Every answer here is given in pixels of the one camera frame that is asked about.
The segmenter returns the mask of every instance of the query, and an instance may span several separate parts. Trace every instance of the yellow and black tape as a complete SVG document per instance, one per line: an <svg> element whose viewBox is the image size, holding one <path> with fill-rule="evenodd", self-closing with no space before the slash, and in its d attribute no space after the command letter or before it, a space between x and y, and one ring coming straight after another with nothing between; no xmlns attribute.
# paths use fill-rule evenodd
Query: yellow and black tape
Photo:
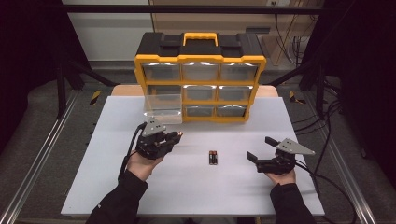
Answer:
<svg viewBox="0 0 396 224"><path fill-rule="evenodd" d="M91 101L90 101L90 105L95 105L96 104L96 101L98 100L100 93L101 93L101 91L95 91L93 93L93 96L92 96Z"/></svg>
<svg viewBox="0 0 396 224"><path fill-rule="evenodd" d="M301 105L305 105L306 104L305 100L297 100L296 97L294 96L294 92L293 91L290 92L290 101L292 103L299 103Z"/></svg>

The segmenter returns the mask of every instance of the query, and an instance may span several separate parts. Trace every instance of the hand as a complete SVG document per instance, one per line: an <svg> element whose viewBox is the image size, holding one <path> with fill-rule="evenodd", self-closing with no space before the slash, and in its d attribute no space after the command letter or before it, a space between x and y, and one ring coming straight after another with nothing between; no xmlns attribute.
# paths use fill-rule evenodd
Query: hand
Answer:
<svg viewBox="0 0 396 224"><path fill-rule="evenodd" d="M274 185L285 185L285 184L291 184L291 183L296 183L296 173L294 172L294 169L292 169L288 174L283 174L283 175L275 175L275 174L270 174L270 173L265 173L274 183Z"/></svg>
<svg viewBox="0 0 396 224"><path fill-rule="evenodd" d="M135 150L132 151L132 153L134 154L131 156L131 158L129 158L126 168L142 181L146 181L151 175L155 166L163 161L163 157L158 158L157 160L149 160L142 157L139 153L136 153Z"/></svg>

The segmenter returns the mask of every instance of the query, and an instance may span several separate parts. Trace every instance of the floor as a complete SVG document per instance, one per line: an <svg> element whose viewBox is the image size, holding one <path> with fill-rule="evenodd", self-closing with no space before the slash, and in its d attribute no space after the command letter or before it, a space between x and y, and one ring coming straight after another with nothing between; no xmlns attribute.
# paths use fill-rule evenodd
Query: floor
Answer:
<svg viewBox="0 0 396 224"><path fill-rule="evenodd" d="M268 82L282 73L285 71L268 70L268 76L264 76L261 83ZM103 70L100 74L106 74L113 81L135 83L133 72L128 69ZM47 83L30 92L29 107L24 118L7 148L0 155L1 214L7 211L9 204L16 204L16 201L20 200L13 211L14 215L18 215L19 223L84 222L84 218L64 217L60 215L60 210L91 139L94 125L100 116L106 97L112 90L95 80L84 78L86 85L83 91L68 90L68 96L76 97L74 107L68 114L67 122L58 125L59 135L52 136L56 141L47 154L43 153L42 147L56 122L56 83ZM337 78L328 77L328 79L333 85L339 85ZM276 88L279 96L284 99L299 143L315 150L317 155L320 155L329 131L329 124L320 121L304 129L317 118L312 107L315 90L300 91L298 81L299 78L296 77ZM93 93L98 90L101 91L98 101L95 105L90 105ZM294 94L294 98L290 98L290 93ZM326 90L324 98L327 102L324 107L327 110L329 105L336 101L336 92ZM396 223L395 189L373 159L365 159L361 156L361 146L343 115L342 106L337 105L333 109L330 118L331 139L323 154L318 173L329 178L340 186L340 189L349 189L350 183L345 183L345 177L342 174L344 171L339 169L339 164L337 164L339 161L334 156L335 148L335 151L340 152L346 168L350 171L363 197L363 200L358 202L367 204L366 212L373 215L374 223ZM35 160L39 154L45 155L41 162ZM311 170L315 169L318 160L319 156L305 157L307 166ZM37 169L34 173L35 178L25 178L29 172L29 174L33 173L33 170L30 170L32 164L38 163L41 165L34 167ZM25 188L27 191L21 193L19 187L26 181L31 182L32 187ZM318 178L318 187L326 217L336 223L351 223L353 209L343 193L321 178ZM13 200L17 193L21 197ZM318 223L331 223L323 217L317 217L317 221ZM273 222L273 217L262 218L262 223Z"/></svg>

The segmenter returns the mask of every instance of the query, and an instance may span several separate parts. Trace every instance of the black sweater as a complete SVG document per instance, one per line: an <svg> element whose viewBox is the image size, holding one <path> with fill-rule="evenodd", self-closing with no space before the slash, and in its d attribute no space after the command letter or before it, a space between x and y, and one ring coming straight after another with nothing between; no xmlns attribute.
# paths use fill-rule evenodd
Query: black sweater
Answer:
<svg viewBox="0 0 396 224"><path fill-rule="evenodd" d="M125 172L125 178L93 209L87 223L134 223L139 201L148 187L146 182ZM276 185L271 199L276 210L276 224L316 223L296 184Z"/></svg>

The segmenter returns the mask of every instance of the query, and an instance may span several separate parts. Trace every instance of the white wall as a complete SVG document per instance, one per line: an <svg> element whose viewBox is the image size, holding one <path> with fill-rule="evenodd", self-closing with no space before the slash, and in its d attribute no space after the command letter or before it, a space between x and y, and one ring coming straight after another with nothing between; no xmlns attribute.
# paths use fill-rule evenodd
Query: white wall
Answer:
<svg viewBox="0 0 396 224"><path fill-rule="evenodd" d="M63 0L64 4L81 4ZM148 0L85 0L83 4L148 5ZM152 32L150 14L69 13L89 61L132 61L145 32Z"/></svg>

